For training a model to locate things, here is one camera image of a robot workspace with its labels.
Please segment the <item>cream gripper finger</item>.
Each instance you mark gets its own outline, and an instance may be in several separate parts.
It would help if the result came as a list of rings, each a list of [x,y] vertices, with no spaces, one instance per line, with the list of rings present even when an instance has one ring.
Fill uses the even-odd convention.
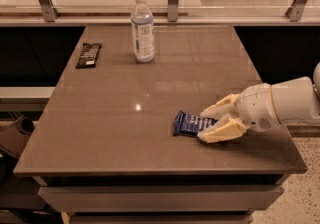
[[[215,120],[221,119],[225,114],[235,112],[235,103],[238,99],[238,94],[229,94],[216,102],[215,104],[207,107],[201,113],[201,117],[212,118]]]
[[[206,143],[217,143],[241,137],[250,126],[235,114],[223,114],[215,117],[216,123],[197,133],[197,137]]]

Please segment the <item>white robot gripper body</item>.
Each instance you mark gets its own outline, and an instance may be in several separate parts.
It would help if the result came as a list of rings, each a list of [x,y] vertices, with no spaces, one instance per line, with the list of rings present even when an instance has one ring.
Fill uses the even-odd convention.
[[[242,91],[236,100],[236,112],[252,130],[264,132],[280,126],[272,100],[271,86],[254,85]]]

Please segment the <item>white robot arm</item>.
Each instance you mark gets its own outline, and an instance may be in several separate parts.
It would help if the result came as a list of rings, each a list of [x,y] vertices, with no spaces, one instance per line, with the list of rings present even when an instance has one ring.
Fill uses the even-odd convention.
[[[206,143],[232,140],[248,130],[265,132],[281,124],[320,122],[320,63],[313,79],[302,77],[277,84],[250,86],[204,109],[201,117],[216,120],[197,137]]]

